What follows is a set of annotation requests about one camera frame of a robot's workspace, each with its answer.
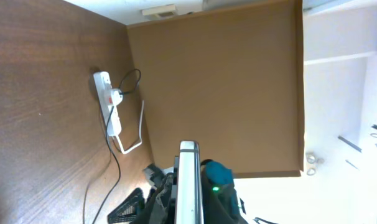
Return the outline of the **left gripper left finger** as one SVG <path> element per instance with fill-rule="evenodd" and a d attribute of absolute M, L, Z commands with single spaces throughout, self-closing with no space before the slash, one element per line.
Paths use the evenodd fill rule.
<path fill-rule="evenodd" d="M 160 188 L 158 188 L 146 203 L 141 212 L 131 224 L 174 224 L 172 209 L 172 186 L 174 176 L 168 173 Z"/>

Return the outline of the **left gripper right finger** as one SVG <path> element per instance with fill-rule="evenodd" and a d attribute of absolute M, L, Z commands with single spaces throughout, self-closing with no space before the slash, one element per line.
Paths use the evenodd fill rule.
<path fill-rule="evenodd" d="M 201 162 L 203 216 L 205 224 L 248 224 L 240 212 L 231 169 L 206 159 Z"/>

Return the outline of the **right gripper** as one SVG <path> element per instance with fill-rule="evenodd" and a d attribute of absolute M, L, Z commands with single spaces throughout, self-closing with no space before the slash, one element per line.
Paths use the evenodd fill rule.
<path fill-rule="evenodd" d="M 143 173 L 149 185 L 157 190 L 169 181 L 170 185 L 174 184 L 174 173 L 166 172 L 155 164 L 149 164 Z M 108 223 L 124 223 L 133 221 L 144 210 L 143 191 L 140 188 L 134 189 L 124 201 L 118 205 L 107 216 Z"/>

